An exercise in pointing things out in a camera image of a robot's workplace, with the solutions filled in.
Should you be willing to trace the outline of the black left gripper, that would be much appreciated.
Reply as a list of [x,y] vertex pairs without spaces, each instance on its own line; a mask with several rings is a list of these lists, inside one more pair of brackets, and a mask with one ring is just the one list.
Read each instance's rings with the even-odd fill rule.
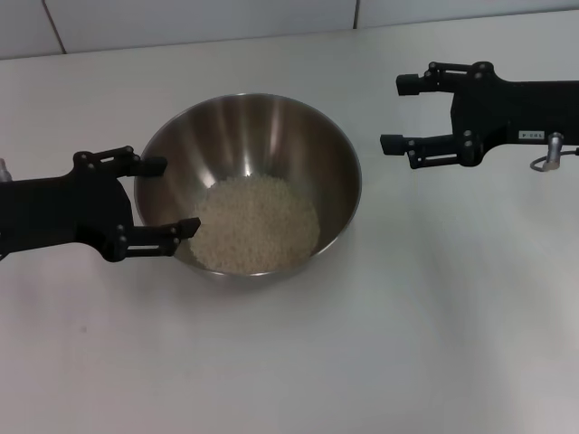
[[0,174],[0,260],[11,253],[80,243],[104,260],[173,257],[201,226],[198,217],[134,226],[120,177],[162,176],[167,160],[132,146],[78,152],[63,176],[14,181]]

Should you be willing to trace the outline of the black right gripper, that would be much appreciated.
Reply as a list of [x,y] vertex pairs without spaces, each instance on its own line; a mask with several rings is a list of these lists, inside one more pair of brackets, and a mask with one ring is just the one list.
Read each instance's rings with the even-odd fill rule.
[[425,73],[401,74],[399,96],[453,93],[454,135],[381,135],[385,156],[406,156],[412,169],[479,165],[502,145],[545,145],[544,167],[560,166],[564,145],[579,146],[579,80],[509,81],[492,63],[431,62]]

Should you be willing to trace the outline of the white rice grains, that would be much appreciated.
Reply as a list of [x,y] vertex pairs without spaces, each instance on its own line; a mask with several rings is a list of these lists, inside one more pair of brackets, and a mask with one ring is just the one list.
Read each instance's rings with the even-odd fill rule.
[[268,175],[228,178],[194,208],[201,221],[190,250],[207,269],[251,275],[294,268],[318,245],[313,203]]

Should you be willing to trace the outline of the stainless steel mixing bowl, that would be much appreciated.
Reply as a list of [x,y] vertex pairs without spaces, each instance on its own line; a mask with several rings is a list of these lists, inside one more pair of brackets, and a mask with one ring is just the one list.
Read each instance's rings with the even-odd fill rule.
[[144,224],[184,219],[228,177],[271,175],[313,202],[320,235],[311,261],[346,232],[362,193],[359,159],[342,129],[316,108],[279,95],[242,93],[198,103],[167,121],[141,155],[167,161],[163,176],[134,182]]

